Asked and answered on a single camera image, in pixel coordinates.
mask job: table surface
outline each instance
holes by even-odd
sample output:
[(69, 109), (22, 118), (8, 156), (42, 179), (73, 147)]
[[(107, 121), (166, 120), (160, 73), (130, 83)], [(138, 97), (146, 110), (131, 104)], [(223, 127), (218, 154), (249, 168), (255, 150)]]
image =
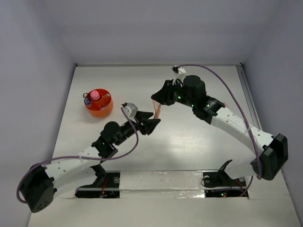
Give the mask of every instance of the table surface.
[[(66, 103), (54, 157), (75, 155), (95, 141), (109, 121), (126, 121), (119, 106), (131, 102), (141, 111), (153, 112), (151, 95), (166, 79), (174, 77), (169, 66), (77, 67)], [(213, 66), (229, 85), (252, 123), (250, 110), (235, 66)], [(207, 94), (240, 112), (223, 84), (210, 72), (186, 67), (188, 75), (199, 75)], [(108, 90), (114, 101), (110, 116), (91, 116), (82, 94), (96, 88)], [(225, 132), (197, 119), (190, 108), (175, 104), (161, 108), (161, 123), (150, 136), (139, 135), (137, 149), (125, 158), (102, 164), (107, 171), (121, 171), (128, 185), (139, 185), (138, 173), (218, 169), (226, 160), (239, 160), (251, 151)], [(118, 146), (121, 155), (135, 143), (131, 137)], [(57, 198), (45, 210), (32, 214), (29, 227), (65, 226), (300, 226), (281, 172), (271, 182), (254, 180), (246, 198), (148, 198), (67, 199)]]

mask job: screw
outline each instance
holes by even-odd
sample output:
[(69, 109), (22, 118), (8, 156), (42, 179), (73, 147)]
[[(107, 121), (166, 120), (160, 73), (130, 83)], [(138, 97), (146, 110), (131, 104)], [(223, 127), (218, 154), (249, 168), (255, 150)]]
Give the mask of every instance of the screw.
[(119, 177), (114, 177), (114, 183), (119, 183), (120, 182), (120, 178)]

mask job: pink object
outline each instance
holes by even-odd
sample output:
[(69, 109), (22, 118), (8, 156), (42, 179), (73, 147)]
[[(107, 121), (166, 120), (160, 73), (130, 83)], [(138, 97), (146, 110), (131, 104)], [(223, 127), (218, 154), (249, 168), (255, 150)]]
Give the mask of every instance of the pink object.
[(91, 97), (92, 100), (97, 101), (97, 100), (100, 99), (100, 94), (99, 94), (98, 91), (93, 90), (93, 91), (90, 93), (90, 97)]

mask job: gray wall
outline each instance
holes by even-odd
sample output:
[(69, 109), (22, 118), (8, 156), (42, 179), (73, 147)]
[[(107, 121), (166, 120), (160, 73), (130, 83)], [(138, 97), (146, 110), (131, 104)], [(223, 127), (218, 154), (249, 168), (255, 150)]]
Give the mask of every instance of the gray wall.
[(16, 187), (51, 157), (74, 63), (39, 1), (0, 0), (0, 226), (27, 226)]
[(243, 62), (279, 0), (44, 0), (78, 63)]
[(288, 137), (283, 168), (303, 224), (303, 1), (283, 0), (245, 61), (244, 68), (264, 130)]

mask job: purple hose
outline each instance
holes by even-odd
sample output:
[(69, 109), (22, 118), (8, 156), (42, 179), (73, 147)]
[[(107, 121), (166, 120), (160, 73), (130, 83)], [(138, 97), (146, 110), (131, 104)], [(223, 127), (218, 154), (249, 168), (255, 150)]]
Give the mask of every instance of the purple hose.
[[(206, 67), (206, 66), (203, 66), (203, 65), (199, 65), (199, 64), (183, 64), (183, 65), (179, 65), (178, 68), (180, 67), (185, 67), (185, 66), (198, 66), (198, 67), (201, 67), (203, 69), (206, 69), (208, 71), (210, 71), (212, 74), (214, 74), (223, 84), (224, 86), (226, 87), (226, 89), (228, 90), (229, 94), (231, 94), (232, 96), (232, 99), (234, 100), (234, 102), (236, 103), (238, 109), (240, 110), (241, 112), (241, 115), (244, 119), (244, 123), (246, 125), (247, 128), (250, 127), (250, 124), (248, 123), (248, 120), (242, 110), (242, 108), (240, 107), (240, 104), (238, 103), (238, 101), (236, 100), (235, 96), (233, 95), (232, 91), (230, 90), (230, 88), (228, 87), (228, 85), (224, 82), (224, 80), (216, 73), (214, 72), (212, 69), (210, 69), (209, 67)], [(262, 179), (262, 165), (261, 165), (261, 162), (260, 162), (260, 158), (259, 158), (259, 153), (258, 153), (258, 148), (257, 148), (257, 145), (256, 145), (256, 141), (255, 141), (255, 138), (252, 134), (252, 131), (251, 129), (248, 130), (249, 132), (249, 135), (250, 135), (250, 138), (251, 138), (251, 141), (252, 141), (252, 145), (254, 147), (254, 151), (255, 151), (255, 154), (256, 154), (256, 159), (257, 159), (257, 164), (258, 164), (258, 171), (259, 171), (259, 176), (257, 176), (258, 180), (261, 180)], [(253, 177), (251, 178), (250, 180), (250, 183), (249, 185), (247, 186), (246, 190), (242, 193), (242, 195), (244, 195), (244, 193), (248, 190), (248, 188), (250, 187), (251, 183), (252, 183), (252, 179)]]
[[(116, 159), (119, 159), (119, 158), (122, 158), (122, 157), (125, 157), (127, 155), (129, 155), (130, 153), (133, 152), (133, 150), (136, 149), (136, 147), (138, 146), (138, 143), (139, 143), (139, 135), (138, 135), (138, 132), (134, 126), (134, 124), (132, 123), (132, 121), (129, 119), (129, 117), (126, 115), (126, 113), (124, 112), (123, 110), (123, 107), (121, 107), (121, 111), (124, 115), (124, 117), (128, 120), (128, 122), (130, 123), (131, 127), (133, 128), (135, 134), (136, 134), (136, 137), (137, 137), (137, 141), (136, 141), (136, 144), (134, 145), (134, 147), (128, 151), (127, 153), (121, 155), (121, 156), (118, 156), (118, 157), (110, 157), (110, 158), (99, 158), (99, 157), (85, 157), (85, 156), (81, 156), (82, 159), (87, 159), (87, 160), (98, 160), (98, 161), (108, 161), (108, 160), (116, 160)], [(40, 162), (36, 165), (34, 165), (32, 168), (29, 169), (29, 171), (23, 176), (23, 178), (21, 179), (20, 183), (18, 184), (18, 187), (17, 187), (17, 199), (21, 202), (21, 203), (26, 203), (25, 200), (21, 199), (20, 197), (20, 189), (21, 189), (21, 185), (22, 183), (24, 182), (24, 180), (26, 179), (26, 177), (32, 172), (34, 171), (38, 166), (42, 166), (46, 163), (50, 163), (52, 161), (56, 161), (56, 160), (59, 160), (59, 159), (72, 159), (72, 158), (80, 158), (79, 156), (61, 156), (61, 157), (54, 157), (52, 159), (49, 159), (49, 160), (46, 160), (46, 161), (43, 161), (43, 162)]]

